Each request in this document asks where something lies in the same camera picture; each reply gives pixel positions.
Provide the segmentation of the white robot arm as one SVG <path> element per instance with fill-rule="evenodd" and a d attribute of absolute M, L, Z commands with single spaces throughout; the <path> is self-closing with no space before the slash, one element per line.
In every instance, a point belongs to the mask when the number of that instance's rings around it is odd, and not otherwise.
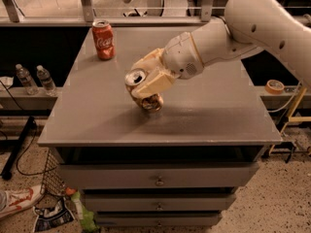
<path fill-rule="evenodd" d="M 302 84 L 311 87 L 311 28 L 295 20 L 276 0 L 228 0 L 225 18 L 212 19 L 171 39 L 136 62 L 145 79 L 131 91 L 146 98 L 190 79 L 208 66 L 246 57 L 262 48 L 274 55 Z"/>

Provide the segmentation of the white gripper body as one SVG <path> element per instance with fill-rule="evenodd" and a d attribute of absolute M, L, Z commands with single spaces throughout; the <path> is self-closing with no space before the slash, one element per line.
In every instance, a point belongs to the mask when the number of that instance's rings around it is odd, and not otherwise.
<path fill-rule="evenodd" d="M 171 39 L 164 47 L 162 61 L 179 79 L 188 80 L 203 72 L 204 65 L 189 32 Z"/>

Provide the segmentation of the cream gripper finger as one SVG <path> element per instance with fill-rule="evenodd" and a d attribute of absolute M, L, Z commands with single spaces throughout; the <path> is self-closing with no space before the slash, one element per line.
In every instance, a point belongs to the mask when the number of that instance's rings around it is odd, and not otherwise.
<path fill-rule="evenodd" d="M 179 78 L 178 75 L 166 68 L 155 69 L 152 72 L 147 72 L 144 69 L 130 70 L 131 73 L 138 71 L 142 71 L 145 74 L 145 78 L 130 91 L 130 94 L 137 99 L 143 99 L 161 93 L 169 89 Z"/>
<path fill-rule="evenodd" d="M 143 58 L 135 62 L 131 69 L 144 69 L 147 72 L 152 72 L 155 69 L 163 69 L 164 65 L 162 63 L 162 53 L 163 49 L 155 49 L 145 55 Z"/>

